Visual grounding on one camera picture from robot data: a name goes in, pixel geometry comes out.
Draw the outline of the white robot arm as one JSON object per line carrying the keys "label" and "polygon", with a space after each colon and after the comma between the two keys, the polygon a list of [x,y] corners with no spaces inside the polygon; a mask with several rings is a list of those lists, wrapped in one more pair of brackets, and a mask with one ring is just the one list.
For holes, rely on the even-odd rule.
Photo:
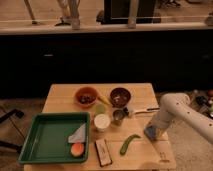
{"label": "white robot arm", "polygon": [[190,107],[190,97],[185,93],[168,93],[161,97],[160,109],[146,125],[144,134],[157,141],[169,128],[174,117],[179,117],[213,144],[213,120]]}

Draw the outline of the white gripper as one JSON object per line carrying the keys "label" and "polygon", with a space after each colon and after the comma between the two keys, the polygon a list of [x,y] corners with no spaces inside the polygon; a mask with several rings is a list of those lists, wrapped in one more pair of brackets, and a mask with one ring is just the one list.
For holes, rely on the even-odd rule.
{"label": "white gripper", "polygon": [[168,124],[167,123],[163,123],[163,122],[149,122],[146,125],[146,127],[151,126],[151,125],[156,126],[158,128],[157,139],[154,140],[154,141],[159,140],[162,137],[162,135],[164,134],[164,132],[166,131],[166,129],[168,128]]}

